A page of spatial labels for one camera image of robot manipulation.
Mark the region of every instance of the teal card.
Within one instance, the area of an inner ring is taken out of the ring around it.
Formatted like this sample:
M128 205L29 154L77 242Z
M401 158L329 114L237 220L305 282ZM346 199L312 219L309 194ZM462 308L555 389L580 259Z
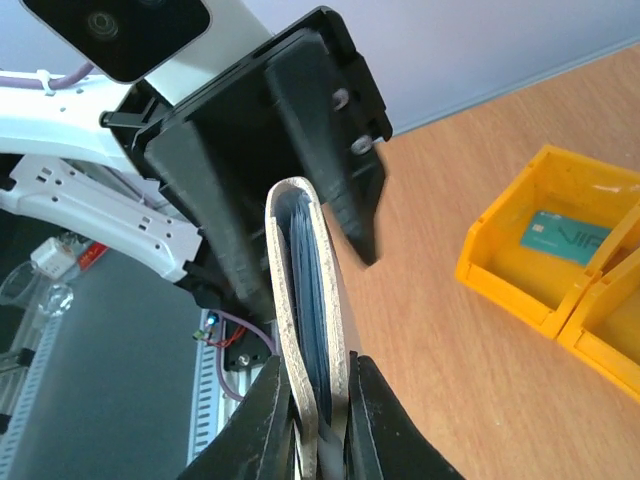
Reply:
M520 245L586 266L609 233L608 228L539 211L533 216Z

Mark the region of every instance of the screw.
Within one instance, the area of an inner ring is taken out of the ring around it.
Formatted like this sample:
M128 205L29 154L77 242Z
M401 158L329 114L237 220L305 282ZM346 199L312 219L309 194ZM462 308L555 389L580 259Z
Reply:
M363 135L351 145L354 155L364 155L373 148L373 140L369 135Z
M246 367L247 365L249 365L250 361L251 359L249 358L249 355L247 355L246 353L243 353L238 357L238 365L240 365L241 367Z
M333 109L337 112L349 103L349 92L346 88L339 88L333 94Z

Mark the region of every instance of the black camera housing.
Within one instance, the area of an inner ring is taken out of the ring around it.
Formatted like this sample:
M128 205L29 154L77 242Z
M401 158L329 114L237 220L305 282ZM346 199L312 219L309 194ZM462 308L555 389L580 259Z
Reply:
M140 80L207 31L201 0L22 0L117 82Z

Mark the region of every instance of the purple cable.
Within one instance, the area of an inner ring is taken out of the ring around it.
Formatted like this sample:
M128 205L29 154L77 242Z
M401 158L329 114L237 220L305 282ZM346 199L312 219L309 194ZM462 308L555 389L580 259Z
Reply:
M51 88L51 90L61 90L63 88L70 87L71 85L75 85L86 77L91 70L93 70L93 64L87 62L77 71L67 75L66 77L52 78L49 80L49 88ZM41 90L42 82L35 78L17 78L0 75L0 87L31 88Z
M276 346L273 343L273 340L271 340L268 337L268 335L264 333L262 330L260 330L258 327L247 322L246 320L243 320L241 318L236 317L235 315L231 315L221 310L212 310L212 312L217 313L218 316L220 317L220 340L219 341L222 340L222 337L224 335L225 323L227 322L227 320L229 320L231 322L237 323L242 327L245 327L247 330L250 330L256 335L258 335L264 341L264 343L267 344L267 347L269 347L269 350L271 350L271 353L275 355ZM218 351L216 352L216 374L218 376L218 383L220 384L220 388L222 388L222 391L226 393L229 398L237 402L241 402L242 400L244 400L244 397L242 395L237 394L233 390L231 390L231 387L227 384L227 381L224 379L224 374L222 373L222 350L223 349L220 347L217 347L217 348L218 348Z

